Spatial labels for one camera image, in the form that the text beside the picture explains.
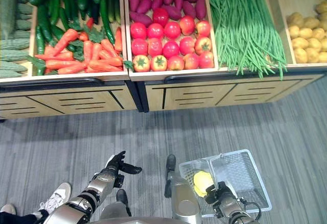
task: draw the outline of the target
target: potato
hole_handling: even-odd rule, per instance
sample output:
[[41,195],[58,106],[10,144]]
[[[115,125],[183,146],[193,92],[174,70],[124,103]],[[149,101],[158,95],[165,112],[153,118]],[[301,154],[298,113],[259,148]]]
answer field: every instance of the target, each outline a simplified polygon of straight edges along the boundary
[[326,36],[324,29],[314,29],[312,32],[312,38],[323,39]]
[[298,37],[298,38],[292,39],[292,46],[293,46],[293,49],[297,49],[297,48],[305,49],[305,48],[308,48],[309,42],[306,39]]
[[298,48],[294,50],[296,63],[307,63],[308,55],[304,49]]
[[308,39],[309,47],[315,49],[316,51],[320,52],[321,50],[321,43],[318,39],[311,38]]
[[313,48],[306,48],[309,63],[319,62],[319,52]]
[[298,26],[291,26],[288,28],[288,31],[290,32],[291,39],[295,39],[300,34],[300,28]]
[[316,27],[319,26],[320,21],[317,18],[314,17],[306,17],[304,19],[305,23],[303,25],[304,28],[309,28],[309,29],[315,29]]
[[290,15],[287,18],[287,24],[288,26],[298,26],[299,28],[302,28],[304,25],[304,19],[302,15],[298,12],[294,12],[292,15]]
[[309,28],[300,29],[299,37],[303,39],[310,39],[311,36],[312,36],[312,29]]
[[319,62],[327,62],[327,52],[319,53]]

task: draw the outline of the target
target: white sneaker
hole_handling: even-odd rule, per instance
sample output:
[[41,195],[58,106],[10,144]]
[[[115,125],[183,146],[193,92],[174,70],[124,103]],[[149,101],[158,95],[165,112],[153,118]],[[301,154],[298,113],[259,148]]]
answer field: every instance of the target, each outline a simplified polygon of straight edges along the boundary
[[71,185],[67,182],[62,183],[45,203],[40,203],[39,210],[46,210],[49,214],[52,213],[55,209],[69,200],[71,193]]
[[12,204],[6,204],[1,208],[0,212],[6,212],[9,214],[15,215],[16,209],[15,209],[15,206],[13,206]]

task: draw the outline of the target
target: orange carrot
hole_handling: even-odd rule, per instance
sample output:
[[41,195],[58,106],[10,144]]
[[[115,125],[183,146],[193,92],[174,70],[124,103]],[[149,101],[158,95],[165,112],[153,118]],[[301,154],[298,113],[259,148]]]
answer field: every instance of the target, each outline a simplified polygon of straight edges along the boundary
[[68,29],[67,32],[63,34],[61,39],[56,44],[52,53],[53,56],[55,57],[56,55],[58,55],[63,49],[66,48],[69,42],[74,41],[77,38],[78,38],[78,32],[74,29]]
[[92,60],[97,60],[99,59],[99,53],[100,51],[102,51],[102,45],[99,43],[95,43],[93,45],[93,49],[92,49]]
[[112,57],[117,57],[118,56],[118,54],[116,53],[116,51],[114,50],[112,44],[110,43],[110,41],[108,39],[101,40],[101,44],[102,44],[103,49],[105,49],[106,51],[108,51],[109,54]]
[[122,29],[121,27],[118,27],[116,30],[116,35],[115,35],[115,42],[114,42],[114,49],[116,52],[119,54],[123,50],[122,46]]

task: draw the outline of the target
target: red tomato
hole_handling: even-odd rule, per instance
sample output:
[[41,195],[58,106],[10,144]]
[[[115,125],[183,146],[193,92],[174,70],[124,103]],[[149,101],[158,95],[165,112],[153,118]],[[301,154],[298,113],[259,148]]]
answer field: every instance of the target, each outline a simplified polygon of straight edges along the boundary
[[179,54],[178,44],[173,40],[168,41],[163,46],[162,53],[166,58],[170,58],[172,56],[177,56]]
[[200,68],[213,68],[214,64],[214,54],[212,52],[203,52],[200,55]]
[[131,36],[133,39],[146,39],[147,38],[147,28],[143,23],[134,22],[131,25]]
[[200,59],[195,53],[184,56],[185,69],[197,69],[199,67]]
[[171,21],[166,24],[164,32],[167,38],[176,39],[180,35],[180,27],[178,23]]
[[208,37],[199,37],[195,42],[195,53],[200,55],[203,52],[211,51],[213,45]]
[[195,39],[192,37],[185,37],[179,42],[180,53],[185,56],[189,53],[194,53]]
[[198,32],[199,36],[208,37],[210,34],[210,23],[207,21],[199,21],[196,26],[196,31]]
[[183,70],[185,66],[184,60],[180,56],[172,56],[168,60],[168,70],[178,71]]
[[148,55],[148,43],[143,39],[134,39],[132,42],[133,55]]
[[133,59],[133,66],[135,72],[148,72],[150,71],[149,58],[144,55],[138,55]]
[[162,54],[162,43],[160,39],[149,39],[148,53],[151,57],[155,57]]
[[184,35],[190,35],[194,32],[195,23],[194,23],[194,19],[191,16],[183,17],[180,20],[179,25]]
[[161,39],[164,36],[164,28],[158,24],[153,23],[148,27],[148,37]]
[[152,71],[166,71],[167,59],[164,56],[156,56],[151,60],[150,66]]
[[164,8],[157,8],[153,11],[152,21],[160,24],[163,28],[166,26],[168,19],[168,12]]

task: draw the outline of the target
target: yellow potato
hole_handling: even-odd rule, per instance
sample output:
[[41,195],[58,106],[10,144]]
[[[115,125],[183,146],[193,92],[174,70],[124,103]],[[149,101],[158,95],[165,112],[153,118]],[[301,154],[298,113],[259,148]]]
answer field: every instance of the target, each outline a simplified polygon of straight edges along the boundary
[[307,63],[308,55],[304,49],[298,48],[294,50],[296,63]]
[[306,49],[308,55],[308,62],[309,63],[317,63],[319,62],[319,52],[313,48]]
[[319,62],[327,62],[327,52],[319,53]]
[[314,17],[306,17],[304,19],[305,23],[303,25],[304,28],[309,28],[309,29],[315,29],[316,27],[319,26],[320,21],[317,18]]
[[300,29],[299,37],[303,39],[309,39],[312,36],[312,29],[309,28],[303,28]]
[[305,49],[308,48],[309,42],[306,39],[298,37],[292,39],[292,45],[293,45],[293,49],[297,49],[297,48]]
[[290,32],[291,39],[295,39],[300,34],[300,28],[298,26],[291,26],[288,28],[288,31]]
[[316,38],[316,39],[323,39],[326,36],[325,34],[325,30],[324,29],[314,29],[312,31],[312,38]]

